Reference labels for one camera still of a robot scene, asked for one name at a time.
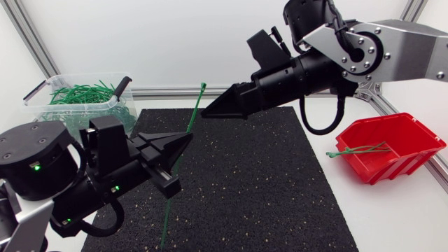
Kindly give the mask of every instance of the white table surface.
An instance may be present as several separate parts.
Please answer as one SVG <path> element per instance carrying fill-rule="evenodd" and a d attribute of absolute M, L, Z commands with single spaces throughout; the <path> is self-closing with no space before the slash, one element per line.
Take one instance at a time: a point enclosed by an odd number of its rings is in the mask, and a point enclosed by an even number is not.
<path fill-rule="evenodd" d="M 195 100 L 135 101 L 142 109 L 192 108 Z M 212 100 L 202 100 L 205 107 Z M 300 117 L 298 101 L 293 106 Z M 336 98 L 307 99 L 307 117 L 311 126 L 324 128 L 335 117 Z M 305 130 L 324 174 L 332 188 L 359 251 L 448 251 L 448 194 L 432 174 L 421 167 L 411 176 L 403 175 L 375 185 L 361 183 L 342 157 L 330 159 L 328 151 L 336 151 L 335 137 L 353 121 L 378 116 L 366 102 L 347 99 L 344 119 L 339 127 L 325 136 Z M 85 235 L 61 239 L 48 229 L 49 251 L 80 251 Z"/>

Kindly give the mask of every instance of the clear plastic bin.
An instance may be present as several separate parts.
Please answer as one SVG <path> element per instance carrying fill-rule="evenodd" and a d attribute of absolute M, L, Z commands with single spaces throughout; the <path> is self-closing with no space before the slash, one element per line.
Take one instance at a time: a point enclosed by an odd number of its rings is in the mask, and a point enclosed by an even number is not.
<path fill-rule="evenodd" d="M 108 88 L 115 88 L 112 98 L 102 103 L 91 104 L 54 104 L 49 105 L 53 93 L 61 88 L 73 88 L 75 85 L 101 85 L 101 80 Z M 89 119 L 113 115 L 121 120 L 125 131 L 130 134 L 137 121 L 132 91 L 127 73 L 89 73 L 64 74 L 53 76 L 43 81 L 24 99 L 23 111 L 33 113 L 39 121 L 61 120 L 70 134 L 77 140 L 79 129 L 89 127 Z"/>

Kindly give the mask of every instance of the aluminum frame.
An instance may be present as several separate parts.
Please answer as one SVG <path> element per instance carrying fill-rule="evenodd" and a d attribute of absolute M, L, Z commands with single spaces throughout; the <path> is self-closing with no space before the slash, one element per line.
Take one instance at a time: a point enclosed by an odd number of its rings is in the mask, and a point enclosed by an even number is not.
<path fill-rule="evenodd" d="M 21 0 L 0 0 L 29 52 L 46 78 L 60 74 Z"/>
<path fill-rule="evenodd" d="M 60 74 L 59 69 L 54 63 L 50 53 L 42 42 L 36 28 L 21 0 L 0 0 L 3 8 L 8 14 L 11 22 L 14 24 L 19 35 L 22 37 L 29 52 L 36 60 L 45 77 Z M 403 10 L 400 19 L 409 22 L 416 22 L 423 12 L 428 0 L 409 0 Z M 398 110 L 387 101 L 382 95 L 381 83 L 373 83 L 360 86 L 355 97 L 362 99 L 369 104 L 382 116 L 398 113 Z M 205 90 L 204 98 L 214 98 L 222 94 L 227 87 L 209 87 Z M 135 88 L 133 89 L 134 98 L 141 99 L 195 99 L 200 93 L 198 87 L 173 87 L 173 88 Z M 312 94 L 312 97 L 329 97 L 329 92 L 320 92 Z M 435 155 L 427 163 L 427 169 L 437 179 L 440 185 L 448 193 L 448 162 L 441 156 Z"/>

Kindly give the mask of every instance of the white wall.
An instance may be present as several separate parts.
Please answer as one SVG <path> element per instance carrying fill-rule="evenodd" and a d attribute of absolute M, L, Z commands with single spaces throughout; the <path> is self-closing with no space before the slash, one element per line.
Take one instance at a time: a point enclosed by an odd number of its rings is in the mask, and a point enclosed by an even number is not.
<path fill-rule="evenodd" d="M 418 23 L 448 32 L 448 1 L 430 0 Z M 448 83 L 410 80 L 383 85 L 384 96 L 400 112 L 408 112 L 448 143 Z M 440 152 L 448 159 L 448 148 Z"/>
<path fill-rule="evenodd" d="M 33 116 L 22 113 L 20 106 L 43 80 L 45 76 L 0 6 L 0 132 L 32 121 Z"/>
<path fill-rule="evenodd" d="M 259 69 L 246 40 L 284 24 L 287 1 L 23 0 L 62 73 L 128 71 L 133 86 L 230 86 Z M 407 0 L 336 0 L 346 19 L 399 18 Z"/>

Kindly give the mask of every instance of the black cable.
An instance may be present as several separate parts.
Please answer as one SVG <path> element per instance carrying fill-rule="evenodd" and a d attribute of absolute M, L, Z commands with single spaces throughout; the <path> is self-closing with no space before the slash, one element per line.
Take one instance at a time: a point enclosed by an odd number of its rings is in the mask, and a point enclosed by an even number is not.
<path fill-rule="evenodd" d="M 309 125 L 308 120 L 307 120 L 307 114 L 305 112 L 305 96 L 302 96 L 300 98 L 300 115 L 302 116 L 303 124 L 305 125 L 305 127 L 307 128 L 308 131 L 310 131 L 313 134 L 319 135 L 319 136 L 322 136 L 324 134 L 328 134 L 328 133 L 332 132 L 339 125 L 342 118 L 344 117 L 344 107 L 345 107 L 345 96 L 338 95 L 337 96 L 337 112 L 336 112 L 336 117 L 335 117 L 335 120 L 333 121 L 333 123 L 325 129 L 314 129 Z"/>
<path fill-rule="evenodd" d="M 77 142 L 77 140 L 73 139 L 71 145 L 76 149 L 76 151 L 78 151 L 80 158 L 78 173 L 76 174 L 76 177 L 71 184 L 71 186 L 75 186 L 84 177 L 85 170 L 87 169 L 87 157 L 85 155 L 83 147 Z"/>
<path fill-rule="evenodd" d="M 333 0 L 326 1 L 331 13 L 335 16 L 335 18 L 333 19 L 333 26 L 335 27 L 337 41 L 341 45 L 342 49 L 344 49 L 344 51 L 346 51 L 350 55 L 350 57 L 355 58 L 355 47 L 353 46 L 353 44 L 349 40 L 349 36 L 347 35 L 347 32 L 349 30 L 347 24 L 342 19 L 342 15 L 336 8 Z"/>
<path fill-rule="evenodd" d="M 89 223 L 86 223 L 84 220 L 80 222 L 81 230 L 87 233 L 88 235 L 92 235 L 94 237 L 107 237 L 115 234 L 125 222 L 125 210 L 123 206 L 119 203 L 117 199 L 111 200 L 112 209 L 116 214 L 116 221 L 112 227 L 102 229 L 99 227 L 95 227 Z"/>
<path fill-rule="evenodd" d="M 43 237 L 42 246 L 41 246 L 41 252 L 46 252 L 48 248 L 48 240 L 47 237 Z"/>

